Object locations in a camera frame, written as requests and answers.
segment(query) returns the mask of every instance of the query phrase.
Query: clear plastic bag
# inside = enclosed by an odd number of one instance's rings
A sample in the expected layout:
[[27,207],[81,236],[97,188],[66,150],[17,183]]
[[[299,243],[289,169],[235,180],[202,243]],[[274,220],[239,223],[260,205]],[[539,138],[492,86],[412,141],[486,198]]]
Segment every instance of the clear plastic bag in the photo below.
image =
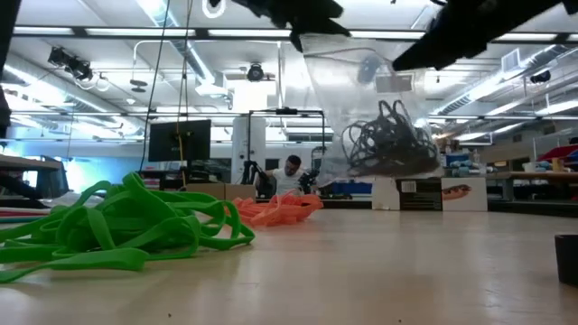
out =
[[381,175],[433,172],[439,154],[423,100],[404,91],[383,42],[306,34],[303,56],[315,94],[333,129],[320,184]]

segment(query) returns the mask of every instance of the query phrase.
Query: black monitor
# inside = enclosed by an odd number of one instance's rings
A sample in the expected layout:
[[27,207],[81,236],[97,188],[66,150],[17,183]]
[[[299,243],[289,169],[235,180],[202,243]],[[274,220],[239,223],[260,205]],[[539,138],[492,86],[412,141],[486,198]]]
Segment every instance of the black monitor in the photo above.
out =
[[[160,123],[151,125],[148,145],[149,162],[175,162],[181,159],[189,162],[210,158],[210,120]],[[182,140],[182,158],[179,146]]]

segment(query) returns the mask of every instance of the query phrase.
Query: black cup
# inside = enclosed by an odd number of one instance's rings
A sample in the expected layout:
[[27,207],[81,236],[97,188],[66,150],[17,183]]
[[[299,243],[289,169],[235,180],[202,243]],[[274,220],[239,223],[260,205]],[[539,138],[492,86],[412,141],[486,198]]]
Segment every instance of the black cup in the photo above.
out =
[[556,235],[558,280],[578,287],[578,235]]

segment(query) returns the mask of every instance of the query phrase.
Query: green rubber band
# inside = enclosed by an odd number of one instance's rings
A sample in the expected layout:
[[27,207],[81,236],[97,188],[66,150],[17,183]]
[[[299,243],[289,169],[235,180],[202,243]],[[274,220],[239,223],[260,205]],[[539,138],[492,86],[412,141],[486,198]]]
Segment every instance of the green rubber band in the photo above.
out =
[[[105,199],[95,208],[85,207],[99,190],[107,192]],[[200,222],[197,212],[210,219]],[[230,237],[215,238],[225,226]],[[43,262],[2,270],[0,283],[42,269],[139,271],[147,260],[191,257],[200,246],[226,250],[254,238],[232,203],[203,193],[148,190],[130,173],[123,185],[100,181],[72,206],[55,207],[46,218],[0,231],[0,264]]]

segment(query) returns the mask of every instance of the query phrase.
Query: white shirt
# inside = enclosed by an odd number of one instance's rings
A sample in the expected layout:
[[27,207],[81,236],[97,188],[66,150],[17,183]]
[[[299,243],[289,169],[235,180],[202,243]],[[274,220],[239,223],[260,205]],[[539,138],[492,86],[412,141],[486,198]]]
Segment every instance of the white shirt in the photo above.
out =
[[276,195],[283,195],[289,190],[299,189],[299,178],[303,175],[303,170],[298,170],[293,176],[287,176],[284,169],[273,170],[273,177],[277,180]]

